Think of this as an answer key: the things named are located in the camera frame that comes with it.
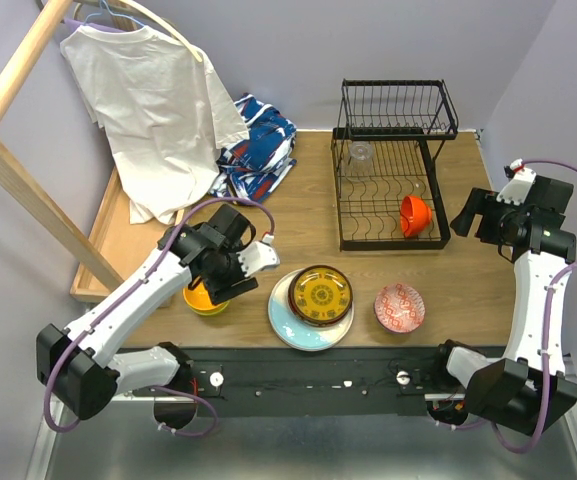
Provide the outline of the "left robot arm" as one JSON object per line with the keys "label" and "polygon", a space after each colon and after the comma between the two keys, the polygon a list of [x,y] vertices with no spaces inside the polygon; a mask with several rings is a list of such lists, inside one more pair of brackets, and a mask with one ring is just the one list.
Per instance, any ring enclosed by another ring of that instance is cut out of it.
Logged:
{"label": "left robot arm", "polygon": [[169,298],[204,285],[215,304],[258,286],[256,274],[277,267],[276,224],[262,237],[234,199],[215,199],[218,210],[190,224],[191,209],[168,228],[146,260],[101,303],[63,328],[53,324],[36,338],[37,378],[45,386],[44,419],[57,432],[51,401],[58,398],[77,422],[99,414],[115,396],[154,389],[202,403],[196,394],[191,358],[171,342],[124,353],[125,340]]}

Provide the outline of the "yellow patterned dark-rimmed plate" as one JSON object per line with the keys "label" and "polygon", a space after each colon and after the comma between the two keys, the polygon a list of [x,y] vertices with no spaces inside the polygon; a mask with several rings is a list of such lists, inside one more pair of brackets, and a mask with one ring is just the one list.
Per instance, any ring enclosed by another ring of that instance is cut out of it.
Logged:
{"label": "yellow patterned dark-rimmed plate", "polygon": [[299,270],[288,287],[287,302],[293,314],[316,328],[339,323],[350,312],[353,301],[348,277],[328,265]]}

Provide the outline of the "red patterned bowl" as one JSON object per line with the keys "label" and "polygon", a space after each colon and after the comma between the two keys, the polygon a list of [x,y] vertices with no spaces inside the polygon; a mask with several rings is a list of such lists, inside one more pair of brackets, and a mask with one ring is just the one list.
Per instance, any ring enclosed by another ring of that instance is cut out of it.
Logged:
{"label": "red patterned bowl", "polygon": [[396,334],[408,334],[418,329],[426,313],[419,292],[402,283],[383,287],[375,298],[373,309],[377,322]]}

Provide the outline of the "clear faceted drinking glass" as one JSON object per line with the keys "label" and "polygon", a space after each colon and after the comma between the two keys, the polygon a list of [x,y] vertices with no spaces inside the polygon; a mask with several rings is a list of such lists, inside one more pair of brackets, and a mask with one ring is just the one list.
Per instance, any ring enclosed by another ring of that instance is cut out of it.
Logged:
{"label": "clear faceted drinking glass", "polygon": [[366,141],[354,141],[350,144],[348,153],[346,178],[350,181],[359,181],[369,176],[373,165],[373,146]]}

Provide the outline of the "orange-red bowl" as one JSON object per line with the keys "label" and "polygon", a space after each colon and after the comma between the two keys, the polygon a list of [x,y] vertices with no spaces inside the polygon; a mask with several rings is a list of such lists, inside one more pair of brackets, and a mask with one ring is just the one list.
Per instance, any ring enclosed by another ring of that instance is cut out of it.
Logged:
{"label": "orange-red bowl", "polygon": [[401,202],[400,226],[405,238],[422,233],[432,221],[431,208],[419,197],[408,195]]}

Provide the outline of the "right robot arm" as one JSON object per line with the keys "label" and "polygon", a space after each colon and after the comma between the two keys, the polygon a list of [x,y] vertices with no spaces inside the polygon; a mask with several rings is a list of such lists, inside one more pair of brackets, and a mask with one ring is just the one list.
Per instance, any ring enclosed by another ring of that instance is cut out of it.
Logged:
{"label": "right robot arm", "polygon": [[524,435],[542,432],[577,402],[577,385],[565,377],[561,351],[563,304],[576,237],[562,230],[573,193],[570,183],[523,168],[499,192],[474,188],[451,221],[455,234],[510,248],[515,305],[510,337],[500,358],[448,340],[439,345],[428,379],[437,390],[460,385],[464,407]]}

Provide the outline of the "green bowl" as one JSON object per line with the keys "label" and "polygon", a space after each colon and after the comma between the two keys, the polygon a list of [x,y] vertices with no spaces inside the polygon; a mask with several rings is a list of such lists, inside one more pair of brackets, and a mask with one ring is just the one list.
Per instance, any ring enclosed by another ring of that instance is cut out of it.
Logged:
{"label": "green bowl", "polygon": [[193,311],[194,313],[196,313],[197,315],[200,315],[200,316],[218,315],[221,312],[223,312],[228,306],[229,306],[228,302],[221,303],[219,305],[213,306],[212,308],[208,308],[208,309],[200,309],[200,308],[196,308],[193,305],[188,305],[188,307],[190,308],[191,311]]}

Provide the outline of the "yellow bowl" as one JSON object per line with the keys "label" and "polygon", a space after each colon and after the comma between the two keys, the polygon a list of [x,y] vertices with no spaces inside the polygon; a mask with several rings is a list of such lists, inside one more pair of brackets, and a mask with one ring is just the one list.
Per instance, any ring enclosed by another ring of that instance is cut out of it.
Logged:
{"label": "yellow bowl", "polygon": [[211,301],[208,291],[203,283],[200,283],[194,289],[190,289],[189,287],[184,288],[182,290],[182,296],[187,305],[193,305],[200,309],[208,309],[221,304],[214,304]]}

